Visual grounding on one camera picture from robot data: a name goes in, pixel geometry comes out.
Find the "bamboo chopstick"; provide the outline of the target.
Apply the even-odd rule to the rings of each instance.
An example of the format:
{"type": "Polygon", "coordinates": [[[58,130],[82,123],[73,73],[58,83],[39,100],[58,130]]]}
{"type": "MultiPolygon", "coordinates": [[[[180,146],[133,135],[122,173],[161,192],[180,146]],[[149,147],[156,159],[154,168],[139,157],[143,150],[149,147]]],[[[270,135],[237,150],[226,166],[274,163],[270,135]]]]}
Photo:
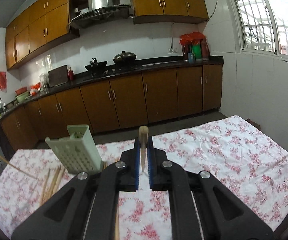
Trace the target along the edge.
{"type": "Polygon", "coordinates": [[[65,173],[65,168],[62,166],[61,170],[59,172],[58,179],[56,181],[56,184],[55,184],[55,187],[54,187],[52,195],[54,195],[58,191],[58,188],[59,188],[59,185],[61,183],[61,180],[62,180],[62,177],[63,177],[64,173],[65,173]]]}
{"type": "Polygon", "coordinates": [[[116,210],[114,240],[119,240],[119,207],[116,210]]]}
{"type": "Polygon", "coordinates": [[[148,134],[149,134],[149,128],[147,126],[141,126],[139,128],[141,169],[142,169],[142,174],[145,174],[147,177],[148,177],[148,174],[145,171],[145,163],[146,163],[146,156],[147,156],[148,134]]]}
{"type": "Polygon", "coordinates": [[[48,179],[49,179],[49,175],[50,175],[51,169],[48,169],[47,175],[45,176],[45,180],[43,182],[43,188],[42,188],[42,193],[41,193],[41,198],[40,198],[40,206],[43,204],[44,202],[44,198],[45,198],[45,192],[46,192],[46,187],[48,184],[48,179]]]}
{"type": "Polygon", "coordinates": [[[3,161],[3,162],[5,162],[7,165],[11,166],[12,168],[16,169],[17,171],[21,172],[22,174],[25,174],[25,175],[27,175],[28,177],[33,178],[33,179],[35,179],[35,180],[38,180],[37,177],[35,177],[35,176],[27,173],[26,171],[23,171],[23,170],[21,170],[20,168],[14,166],[13,164],[11,164],[9,161],[7,161],[7,160],[6,160],[4,157],[2,157],[1,155],[0,155],[0,160],[3,161]]]}
{"type": "Polygon", "coordinates": [[[48,192],[46,194],[45,200],[48,200],[51,197],[53,190],[54,190],[54,187],[55,187],[55,184],[56,184],[56,181],[58,179],[58,175],[59,175],[60,170],[61,170],[61,165],[59,165],[58,168],[56,169],[55,175],[52,179],[52,182],[51,182],[51,185],[50,185],[48,192]]]}

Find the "brown lower kitchen cabinets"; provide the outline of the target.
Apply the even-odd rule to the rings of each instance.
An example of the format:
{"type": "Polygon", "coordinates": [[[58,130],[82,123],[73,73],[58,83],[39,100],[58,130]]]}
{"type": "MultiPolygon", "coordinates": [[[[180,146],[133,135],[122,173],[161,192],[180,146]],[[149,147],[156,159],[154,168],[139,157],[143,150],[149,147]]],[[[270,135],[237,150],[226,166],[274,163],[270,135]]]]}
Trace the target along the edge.
{"type": "Polygon", "coordinates": [[[68,135],[68,125],[93,134],[158,124],[217,110],[224,57],[206,62],[160,62],[104,76],[81,73],[70,83],[16,105],[0,118],[0,148],[7,159],[46,137],[68,135]]]}

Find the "green perforated utensil holder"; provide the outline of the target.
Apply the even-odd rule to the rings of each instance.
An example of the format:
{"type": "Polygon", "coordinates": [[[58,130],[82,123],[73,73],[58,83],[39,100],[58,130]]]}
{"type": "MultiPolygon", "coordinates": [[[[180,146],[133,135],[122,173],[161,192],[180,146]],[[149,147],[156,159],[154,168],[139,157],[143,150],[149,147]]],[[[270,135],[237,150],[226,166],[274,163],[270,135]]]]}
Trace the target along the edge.
{"type": "Polygon", "coordinates": [[[86,172],[89,175],[103,170],[103,160],[88,125],[68,125],[68,137],[51,139],[45,142],[70,174],[86,172]]]}

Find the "green and red basins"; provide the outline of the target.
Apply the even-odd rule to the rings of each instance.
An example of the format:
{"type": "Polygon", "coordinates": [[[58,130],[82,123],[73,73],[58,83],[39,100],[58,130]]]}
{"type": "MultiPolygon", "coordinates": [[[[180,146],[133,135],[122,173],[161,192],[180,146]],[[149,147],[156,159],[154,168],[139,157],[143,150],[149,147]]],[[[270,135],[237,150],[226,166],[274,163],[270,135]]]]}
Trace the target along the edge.
{"type": "Polygon", "coordinates": [[[27,87],[22,87],[22,88],[16,90],[15,93],[16,93],[15,100],[18,103],[23,102],[27,97],[30,96],[30,91],[28,90],[27,87]]]}

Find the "red bottle on counter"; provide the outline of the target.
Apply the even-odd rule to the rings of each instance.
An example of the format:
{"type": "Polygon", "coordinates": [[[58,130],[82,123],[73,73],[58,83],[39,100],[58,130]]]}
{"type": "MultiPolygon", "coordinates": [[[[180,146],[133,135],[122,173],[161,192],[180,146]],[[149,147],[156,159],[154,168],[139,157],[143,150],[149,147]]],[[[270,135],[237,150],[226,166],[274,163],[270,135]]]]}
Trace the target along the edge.
{"type": "Polygon", "coordinates": [[[73,73],[73,70],[71,69],[71,67],[68,67],[68,77],[69,77],[70,81],[73,81],[74,73],[73,73]]]}

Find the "black wok with lid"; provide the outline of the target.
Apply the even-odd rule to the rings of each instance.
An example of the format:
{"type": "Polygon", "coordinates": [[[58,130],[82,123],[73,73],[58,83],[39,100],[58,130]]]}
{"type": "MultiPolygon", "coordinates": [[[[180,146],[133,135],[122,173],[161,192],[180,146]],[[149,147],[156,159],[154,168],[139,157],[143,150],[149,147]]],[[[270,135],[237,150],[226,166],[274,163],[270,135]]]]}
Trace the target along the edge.
{"type": "Polygon", "coordinates": [[[123,50],[121,53],[114,56],[113,62],[117,65],[131,66],[136,61],[136,57],[136,54],[123,50]]]}

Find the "red and green thermos group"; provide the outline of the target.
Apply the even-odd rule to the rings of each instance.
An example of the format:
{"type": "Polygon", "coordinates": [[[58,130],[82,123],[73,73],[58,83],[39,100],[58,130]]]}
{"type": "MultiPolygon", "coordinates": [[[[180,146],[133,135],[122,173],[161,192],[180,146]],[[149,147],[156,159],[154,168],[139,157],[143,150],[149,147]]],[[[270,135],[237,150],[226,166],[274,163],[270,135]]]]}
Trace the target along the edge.
{"type": "Polygon", "coordinates": [[[180,45],[184,60],[192,63],[202,63],[209,61],[209,46],[207,38],[200,32],[192,32],[180,36],[180,45]]]}

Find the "steel range hood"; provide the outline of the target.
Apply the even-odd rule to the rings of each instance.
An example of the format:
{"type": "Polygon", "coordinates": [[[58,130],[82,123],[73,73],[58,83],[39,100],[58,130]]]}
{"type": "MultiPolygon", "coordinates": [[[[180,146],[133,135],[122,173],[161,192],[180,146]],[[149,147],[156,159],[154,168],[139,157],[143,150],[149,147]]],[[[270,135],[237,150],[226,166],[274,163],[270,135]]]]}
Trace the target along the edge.
{"type": "Polygon", "coordinates": [[[69,23],[74,29],[127,19],[133,15],[132,0],[68,0],[69,23]]]}

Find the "window with white grille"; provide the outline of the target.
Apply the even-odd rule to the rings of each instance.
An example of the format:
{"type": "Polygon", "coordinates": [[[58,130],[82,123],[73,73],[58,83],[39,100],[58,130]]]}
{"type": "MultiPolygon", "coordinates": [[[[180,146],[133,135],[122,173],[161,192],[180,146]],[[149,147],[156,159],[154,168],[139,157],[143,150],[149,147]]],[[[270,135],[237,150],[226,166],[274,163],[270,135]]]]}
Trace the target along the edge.
{"type": "Polygon", "coordinates": [[[288,0],[233,0],[243,50],[288,56],[288,0]]]}

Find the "red plastic bag on wall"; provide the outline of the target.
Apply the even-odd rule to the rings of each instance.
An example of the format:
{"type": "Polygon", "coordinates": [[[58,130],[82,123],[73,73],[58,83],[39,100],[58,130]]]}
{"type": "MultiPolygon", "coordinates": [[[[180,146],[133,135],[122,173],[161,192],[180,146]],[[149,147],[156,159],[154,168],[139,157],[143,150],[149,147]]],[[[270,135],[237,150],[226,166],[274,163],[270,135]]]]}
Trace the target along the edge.
{"type": "Polygon", "coordinates": [[[4,93],[7,92],[7,74],[6,72],[0,72],[0,90],[4,93]]]}

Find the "white wall socket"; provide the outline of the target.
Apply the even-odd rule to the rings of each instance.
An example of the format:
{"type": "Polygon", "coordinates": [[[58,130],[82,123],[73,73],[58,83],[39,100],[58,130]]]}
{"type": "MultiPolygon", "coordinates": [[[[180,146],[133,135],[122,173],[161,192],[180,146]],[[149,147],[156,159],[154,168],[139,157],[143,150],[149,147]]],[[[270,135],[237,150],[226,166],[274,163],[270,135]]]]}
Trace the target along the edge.
{"type": "Polygon", "coordinates": [[[169,50],[168,50],[168,53],[173,53],[173,54],[175,54],[175,53],[177,53],[178,52],[178,49],[177,48],[169,48],[169,50]]]}

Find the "brown upper wall cabinets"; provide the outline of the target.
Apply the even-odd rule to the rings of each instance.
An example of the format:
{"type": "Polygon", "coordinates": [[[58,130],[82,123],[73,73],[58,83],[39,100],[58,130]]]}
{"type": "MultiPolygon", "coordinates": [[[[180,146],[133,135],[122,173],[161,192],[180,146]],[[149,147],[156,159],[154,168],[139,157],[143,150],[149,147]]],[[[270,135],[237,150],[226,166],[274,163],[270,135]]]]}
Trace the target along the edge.
{"type": "Polygon", "coordinates": [[[37,0],[6,28],[7,69],[78,37],[80,29],[128,17],[135,24],[201,23],[210,18],[205,0],[37,0]]]}

